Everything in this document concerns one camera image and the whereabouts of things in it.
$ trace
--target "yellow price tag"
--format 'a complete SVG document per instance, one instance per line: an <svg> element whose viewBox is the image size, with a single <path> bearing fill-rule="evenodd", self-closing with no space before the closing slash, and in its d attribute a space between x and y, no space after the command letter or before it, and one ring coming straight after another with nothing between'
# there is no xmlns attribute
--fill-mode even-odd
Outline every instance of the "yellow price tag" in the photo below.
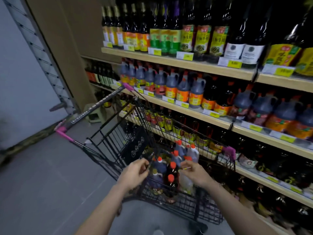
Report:
<svg viewBox="0 0 313 235"><path fill-rule="evenodd" d="M262 131L262 127L256 126L256 125L250 125L249 129L254 130L256 132L261 132Z"/></svg>
<svg viewBox="0 0 313 235"><path fill-rule="evenodd" d="M184 54L183 60L192 61L193 58L194 58L194 55Z"/></svg>
<svg viewBox="0 0 313 235"><path fill-rule="evenodd" d="M174 99L168 98L167 102L170 102L170 103L174 104Z"/></svg>
<svg viewBox="0 0 313 235"><path fill-rule="evenodd" d="M112 45L112 43L111 42L109 42L109 43L107 43L107 45L106 45L107 47L109 47L109 48L113 48L113 45Z"/></svg>
<svg viewBox="0 0 313 235"><path fill-rule="evenodd" d="M295 187L293 187L293 186L291 187L291 190L294 191L294 192L296 192L296 193L302 194L302 190L297 189L297 188L295 188Z"/></svg>
<svg viewBox="0 0 313 235"><path fill-rule="evenodd" d="M129 45L129 46L128 46L128 51L133 51L133 52L135 52L134 46L133 46L133 45Z"/></svg>
<svg viewBox="0 0 313 235"><path fill-rule="evenodd" d="M212 117L214 117L214 118L219 118L219 114L217 114L217 113L215 113L215 112L211 112L210 114L209 114L209 116L212 116Z"/></svg>
<svg viewBox="0 0 313 235"><path fill-rule="evenodd" d="M153 55L161 56L161 50L160 49L154 49L153 50Z"/></svg>
<svg viewBox="0 0 313 235"><path fill-rule="evenodd" d="M272 182L278 183L278 180L274 177L268 176L267 179L271 180Z"/></svg>
<svg viewBox="0 0 313 235"><path fill-rule="evenodd" d="M242 62L229 60L227 67L229 67L229 68L241 68L241 65L242 65Z"/></svg>
<svg viewBox="0 0 313 235"><path fill-rule="evenodd" d="M289 137L289 136L284 135L284 134L280 137L280 139L287 141L287 142L290 142L290 143L293 143L295 141L295 138Z"/></svg>
<svg viewBox="0 0 313 235"><path fill-rule="evenodd" d="M189 108L189 104L183 102L183 103L182 103L182 107Z"/></svg>
<svg viewBox="0 0 313 235"><path fill-rule="evenodd" d="M276 68L274 75L290 77L293 74L293 69L288 68Z"/></svg>

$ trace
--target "shopping cart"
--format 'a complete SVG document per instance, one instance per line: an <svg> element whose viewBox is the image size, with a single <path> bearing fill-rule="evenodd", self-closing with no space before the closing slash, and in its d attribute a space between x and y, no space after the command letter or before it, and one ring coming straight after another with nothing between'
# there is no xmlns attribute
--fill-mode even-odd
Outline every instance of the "shopping cart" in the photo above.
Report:
<svg viewBox="0 0 313 235"><path fill-rule="evenodd" d="M120 109L84 143L77 142L66 135L67 130L72 126L120 94L125 88L132 91L134 96L137 95L135 100L119 107ZM196 145L201 155L199 163L213 177L227 177L230 171L235 170L235 150L233 148L216 142L172 118L170 118L172 127L162 127L161 120L164 119L162 114L152 109L149 104L144 105L140 101L140 98L144 99L144 96L134 92L132 87L124 84L74 120L60 123L55 130L69 142L81 148L115 180L127 165L139 158L146 158L150 165L153 164L156 156L162 155L165 160L170 158L171 145L179 139L182 140L184 146ZM149 121L148 114L151 114L152 117L156 116L156 121ZM165 143L158 145L155 134L163 137ZM214 145L215 150L210 149L210 144ZM195 234L206 232L208 227L203 223L204 221L214 224L220 224L223 221L217 205L203 189L194 186L194 191L190 195L162 185L163 194L158 195L151 190L151 183L153 183L153 179L149 176L140 186L130 191L123 202L141 200L184 217L189 220L189 228ZM169 200L165 196L166 191L174 197Z"/></svg>

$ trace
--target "red bottle cap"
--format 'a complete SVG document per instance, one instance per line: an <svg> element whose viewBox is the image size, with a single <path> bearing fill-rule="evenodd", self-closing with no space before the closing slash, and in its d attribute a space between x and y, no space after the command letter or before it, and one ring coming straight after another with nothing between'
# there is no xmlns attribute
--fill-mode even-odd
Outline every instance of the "red bottle cap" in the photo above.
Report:
<svg viewBox="0 0 313 235"><path fill-rule="evenodd" d="M171 182L171 183L174 182L174 175L169 174L169 175L167 176L167 178L168 178L168 181L169 181L169 182Z"/></svg>
<svg viewBox="0 0 313 235"><path fill-rule="evenodd" d="M182 145L182 141L181 140L175 141L175 143L177 143L179 146Z"/></svg>
<svg viewBox="0 0 313 235"><path fill-rule="evenodd" d="M176 163L175 162L171 162L170 166L171 166L172 169L175 169L176 168Z"/></svg>

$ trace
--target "white wall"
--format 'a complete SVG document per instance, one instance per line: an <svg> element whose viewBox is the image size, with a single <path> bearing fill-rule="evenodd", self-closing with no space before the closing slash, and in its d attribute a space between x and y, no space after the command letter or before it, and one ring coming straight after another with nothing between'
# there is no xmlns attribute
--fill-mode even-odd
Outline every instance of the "white wall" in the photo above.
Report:
<svg viewBox="0 0 313 235"><path fill-rule="evenodd" d="M49 112L60 102L0 0L0 147L8 148L67 116Z"/></svg>

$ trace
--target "gray floor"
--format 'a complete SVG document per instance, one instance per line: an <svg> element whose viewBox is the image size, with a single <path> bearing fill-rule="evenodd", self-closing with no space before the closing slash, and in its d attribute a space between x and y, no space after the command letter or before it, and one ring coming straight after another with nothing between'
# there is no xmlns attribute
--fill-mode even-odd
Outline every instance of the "gray floor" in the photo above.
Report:
<svg viewBox="0 0 313 235"><path fill-rule="evenodd" d="M69 135L79 142L99 125L81 122ZM53 134L30 146L0 172L1 234L73 234L115 181L79 148ZM188 222L141 201L123 204L113 234L190 234ZM232 235L229 225L208 223L206 234Z"/></svg>

